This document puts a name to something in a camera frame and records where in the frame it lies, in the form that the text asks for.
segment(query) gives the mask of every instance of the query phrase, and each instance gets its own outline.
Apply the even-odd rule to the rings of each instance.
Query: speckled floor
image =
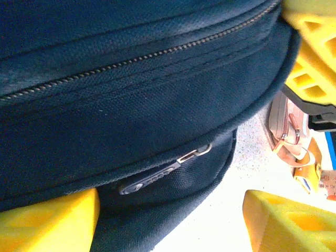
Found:
[[[308,195],[294,181],[288,165],[272,153],[265,135],[266,113],[267,108],[238,129],[235,157],[221,184],[155,247],[154,252],[252,251],[242,213],[248,189],[266,191],[336,213],[336,202]],[[314,136],[324,149],[324,134]]]

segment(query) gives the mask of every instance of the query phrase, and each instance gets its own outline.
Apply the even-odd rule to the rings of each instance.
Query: metal zipper slider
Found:
[[[170,174],[172,171],[175,171],[176,169],[181,167],[182,163],[186,162],[187,160],[208,153],[211,150],[211,148],[212,144],[210,143],[208,144],[208,146],[204,151],[193,150],[188,154],[185,154],[184,156],[178,158],[175,163],[169,166],[166,166],[164,168],[158,167],[156,169],[151,169],[149,171],[145,171],[140,174],[131,176],[130,178],[123,181],[122,185],[119,186],[118,188],[119,194],[125,195],[137,192],[138,190],[148,186],[149,184],[152,184],[158,179],[161,179],[164,176]]]

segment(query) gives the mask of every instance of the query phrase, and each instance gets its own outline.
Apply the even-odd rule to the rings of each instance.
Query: backpack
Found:
[[[279,0],[2,1],[0,211],[96,187],[149,251],[219,184],[300,44]]]

